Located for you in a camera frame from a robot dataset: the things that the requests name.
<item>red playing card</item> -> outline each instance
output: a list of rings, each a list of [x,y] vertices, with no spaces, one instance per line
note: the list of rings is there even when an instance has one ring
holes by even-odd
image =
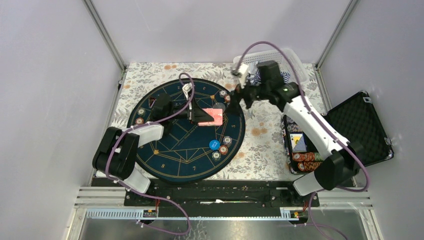
[[[211,115],[214,121],[199,122],[199,127],[221,126],[223,124],[223,110],[221,108],[203,108],[203,110]]]

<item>table surface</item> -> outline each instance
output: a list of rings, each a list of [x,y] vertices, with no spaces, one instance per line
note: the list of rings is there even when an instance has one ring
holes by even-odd
[[[181,72],[193,78],[212,81],[231,91],[238,82],[230,73],[232,66],[233,63],[131,63],[111,126],[125,128],[131,111],[140,99],[155,87],[177,79]],[[313,65],[306,63],[304,66],[309,80],[302,83],[302,88],[317,111],[324,113],[325,107]],[[241,105],[246,121],[243,143],[235,158],[207,179],[293,181],[299,178],[300,175],[290,173],[287,165],[281,129],[282,113],[279,109],[265,101],[255,102],[249,110],[245,109],[243,103]]]

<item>glass panel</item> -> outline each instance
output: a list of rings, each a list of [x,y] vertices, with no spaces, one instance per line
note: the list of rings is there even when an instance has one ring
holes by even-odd
[[[355,210],[314,210],[314,220],[337,228],[350,240],[367,236],[361,217]],[[192,230],[185,236],[173,236],[147,227],[140,228],[135,220],[86,219],[82,240],[325,240],[314,226],[293,227],[287,221],[261,220],[192,220]],[[187,224],[182,220],[156,220],[152,225],[169,231],[182,232]],[[333,230],[324,230],[335,240],[343,239]]]

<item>wire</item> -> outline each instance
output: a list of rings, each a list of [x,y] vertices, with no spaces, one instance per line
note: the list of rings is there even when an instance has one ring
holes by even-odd
[[[337,229],[333,226],[319,224],[319,223],[317,223],[316,225],[318,227],[321,227],[321,228],[328,228],[328,229],[334,230],[334,231],[338,232],[340,235],[342,235],[344,239],[348,239],[348,236],[346,236],[346,234],[344,234],[342,231],[340,231],[339,229]],[[290,228],[290,227],[291,228],[297,228],[297,227],[308,227],[308,226],[315,226],[315,225],[312,224],[312,223],[303,223],[303,224],[294,224],[294,225],[286,224],[286,225],[280,225],[279,227],[282,227],[282,228]]]
[[[130,186],[128,186],[125,182],[121,181],[119,178],[116,178],[116,177],[110,176],[110,175],[109,175],[109,167],[110,167],[110,165],[111,165],[112,157],[113,157],[113,155],[114,155],[114,153],[115,153],[116,149],[118,148],[119,143],[120,143],[120,142],[121,142],[121,140],[124,138],[125,134],[127,134],[127,133],[129,133],[129,132],[131,132],[131,131],[133,131],[133,130],[136,130],[136,129],[139,129],[139,128],[143,128],[143,127],[146,127],[146,126],[149,126],[149,125],[159,125],[159,123],[161,123],[161,122],[163,122],[163,121],[166,121],[166,120],[169,120],[169,119],[171,119],[171,118],[173,118],[173,117],[177,116],[178,114],[180,114],[182,111],[184,111],[184,110],[185,110],[185,109],[189,106],[189,104],[192,102],[193,97],[195,96],[195,83],[194,83],[194,81],[193,81],[193,79],[192,79],[192,77],[191,77],[190,75],[188,75],[188,74],[187,74],[187,73],[185,73],[185,72],[182,72],[182,73],[180,73],[180,74],[179,74],[179,76],[178,76],[178,80],[179,80],[179,82],[180,82],[182,85],[184,85],[184,82],[183,82],[183,80],[181,79],[181,76],[182,76],[182,75],[186,75],[186,76],[188,77],[188,79],[190,80],[190,83],[191,83],[191,85],[192,85],[192,90],[191,90],[190,97],[188,98],[188,101],[187,101],[187,103],[184,105],[184,107],[183,107],[183,108],[181,108],[181,109],[180,109],[179,111],[177,111],[176,113],[174,113],[174,114],[172,114],[172,115],[170,115],[170,116],[167,116],[167,117],[165,117],[165,118],[162,118],[162,119],[160,119],[160,120],[157,120],[157,121],[154,121],[154,122],[149,122],[149,123],[144,123],[144,124],[140,124],[140,125],[135,125],[135,126],[132,126],[131,128],[128,128],[127,130],[123,131],[123,132],[122,132],[122,134],[119,136],[119,138],[116,140],[115,144],[114,144],[114,145],[113,145],[113,147],[112,147],[112,151],[111,151],[111,152],[110,152],[110,154],[109,154],[109,158],[107,159],[107,162],[106,162],[106,168],[105,168],[105,170],[104,170],[104,174],[106,175],[106,177],[107,177],[108,179],[113,180],[113,181],[117,181],[120,185],[122,185],[123,187],[125,187],[125,188],[129,189],[131,192],[133,192],[133,193],[135,193],[135,194],[138,194],[138,195],[140,195],[140,196],[142,196],[142,197],[145,197],[145,198],[156,199],[156,200],[163,200],[163,201],[169,202],[169,203],[173,204],[174,206],[176,206],[178,209],[180,209],[180,210],[181,210],[181,212],[184,214],[184,216],[187,218],[187,230],[186,230],[186,231],[184,231],[184,232],[174,232],[174,231],[168,231],[168,230],[166,230],[166,229],[159,228],[159,227],[156,227],[156,226],[151,226],[151,225],[147,225],[147,224],[146,224],[146,225],[144,225],[143,223],[141,224],[141,226],[142,226],[142,227],[143,227],[143,226],[146,226],[146,227],[148,227],[148,228],[156,229],[156,230],[159,230],[159,231],[161,231],[161,232],[165,232],[165,233],[172,234],[172,235],[186,235],[186,234],[188,234],[188,233],[190,232],[190,230],[191,230],[191,228],[192,228],[192,224],[190,223],[190,218],[189,218],[189,215],[187,214],[187,212],[186,212],[186,211],[184,211],[184,209],[183,209],[180,205],[178,205],[176,202],[174,202],[174,201],[172,201],[172,200],[170,200],[170,199],[167,199],[167,198],[164,198],[164,197],[160,197],[160,196],[152,196],[152,195],[144,194],[144,193],[142,193],[142,192],[139,192],[139,191],[137,191],[137,190],[135,190],[135,189],[131,188],[131,187],[130,187]]]
[[[158,207],[159,207],[160,203],[161,203],[161,200],[156,199],[156,204],[154,205],[155,206],[154,210],[156,211],[156,216],[158,215]]]
[[[307,201],[304,202],[302,213],[304,213],[306,211],[306,208],[308,208],[308,202]]]
[[[368,171],[365,169],[365,166],[362,164],[362,162],[361,162],[361,160],[359,160],[359,158],[348,148],[348,146],[346,146],[346,145],[344,145],[333,133],[332,133],[332,131],[330,131],[326,126],[325,126],[325,124],[319,119],[319,117],[315,114],[315,112],[313,112],[312,111],[312,109],[311,109],[311,107],[309,106],[309,104],[307,103],[307,100],[306,100],[306,98],[305,98],[305,93],[304,93],[304,91],[302,90],[302,86],[301,86],[301,81],[300,81],[300,79],[299,79],[299,76],[298,76],[298,73],[297,73],[297,71],[295,70],[295,67],[293,66],[293,63],[289,60],[289,58],[286,56],[286,54],[278,47],[278,46],[276,46],[275,44],[273,44],[273,43],[271,43],[271,42],[269,42],[269,41],[258,41],[258,42],[255,42],[255,43],[253,43],[252,45],[250,45],[244,52],[243,52],[243,54],[241,55],[241,57],[240,57],[240,60],[238,61],[238,63],[237,63],[237,65],[236,65],[236,67],[235,67],[235,69],[234,69],[234,71],[235,72],[237,72],[238,70],[239,70],[239,68],[240,68],[240,66],[242,65],[242,62],[243,62],[243,59],[245,58],[245,55],[249,52],[249,50],[250,49],[252,49],[254,46],[256,46],[256,45],[259,45],[259,44],[267,44],[267,45],[270,45],[271,47],[273,47],[274,49],[276,49],[281,55],[282,55],[282,57],[286,60],[286,62],[288,63],[288,65],[290,66],[290,68],[291,68],[291,70],[293,71],[293,73],[294,73],[294,78],[295,78],[295,80],[296,80],[296,83],[297,83],[297,85],[298,85],[298,87],[299,87],[299,92],[300,92],[300,96],[301,96],[301,99],[302,99],[302,101],[303,101],[303,104],[304,104],[304,106],[306,107],[306,109],[308,110],[308,112],[312,115],[312,117],[316,120],[316,122],[322,127],[322,129],[324,129],[324,131],[326,131],[330,136],[331,136],[331,138],[336,142],[336,143],[338,143],[356,162],[357,162],[357,164],[359,165],[359,167],[363,170],[363,173],[364,173],[364,175],[365,175],[365,178],[366,178],[366,184],[365,184],[365,186],[363,187],[363,188],[361,188],[361,189],[351,189],[351,188],[347,188],[347,187],[343,187],[343,186],[337,186],[337,188],[339,188],[339,189],[343,189],[343,190],[346,190],[346,191],[350,191],[350,192],[365,192],[367,189],[368,189],[368,187],[370,186],[370,176],[369,176],[369,174],[368,174]],[[311,196],[310,196],[310,199],[309,199],[309,206],[308,206],[308,211],[309,211],[309,216],[310,216],[310,219],[312,220],[312,224],[316,227],[316,229],[324,236],[324,237],[326,237],[327,239],[330,239],[330,240],[332,240],[332,238],[331,237],[329,237],[329,236],[327,236],[325,233],[323,233],[321,230],[320,230],[320,228],[319,228],[319,225],[322,225],[322,226],[325,226],[325,227],[327,227],[327,228],[331,228],[331,229],[333,229],[333,227],[331,227],[331,226],[326,226],[326,225],[323,225],[323,224],[317,224],[317,223],[315,223],[315,221],[314,221],[314,219],[313,219],[313,217],[312,217],[312,214],[311,214],[311,203],[312,203],[312,199],[313,199],[313,197],[315,196],[315,194],[317,194],[317,192],[321,192],[321,191],[323,191],[324,189],[321,189],[321,190],[319,190],[319,191],[316,191],[316,192],[314,192],[314,193],[312,193],[311,194]]]

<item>open case lid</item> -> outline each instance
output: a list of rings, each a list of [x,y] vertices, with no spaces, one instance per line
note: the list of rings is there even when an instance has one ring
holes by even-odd
[[[324,118],[349,141],[362,144],[364,157],[361,161],[365,166],[393,158],[392,143],[366,91],[351,96],[331,109]]]

